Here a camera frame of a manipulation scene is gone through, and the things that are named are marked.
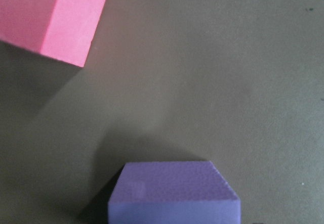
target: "block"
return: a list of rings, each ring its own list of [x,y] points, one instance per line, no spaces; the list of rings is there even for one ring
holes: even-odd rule
[[[210,161],[127,163],[109,224],[238,224],[240,199]]]
[[[105,0],[0,0],[0,40],[83,67]]]

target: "gray table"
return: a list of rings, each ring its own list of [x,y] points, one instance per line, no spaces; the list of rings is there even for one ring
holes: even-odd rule
[[[208,159],[242,223],[323,223],[323,22],[324,0],[107,0],[83,69],[0,43],[0,222],[69,223],[128,161]]]

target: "purple block's top face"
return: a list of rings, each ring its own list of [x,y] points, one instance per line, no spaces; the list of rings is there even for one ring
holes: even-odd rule
[[[138,162],[125,165],[109,202],[238,199],[212,162]]]

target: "pink cube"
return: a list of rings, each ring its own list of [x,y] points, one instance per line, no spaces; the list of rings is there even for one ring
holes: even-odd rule
[[[83,67],[105,0],[0,0],[0,40]]]

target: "pink block's top face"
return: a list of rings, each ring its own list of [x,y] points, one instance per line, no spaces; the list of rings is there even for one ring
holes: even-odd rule
[[[84,66],[105,0],[0,0],[0,39]]]
[[[38,52],[56,0],[0,0],[0,39]]]

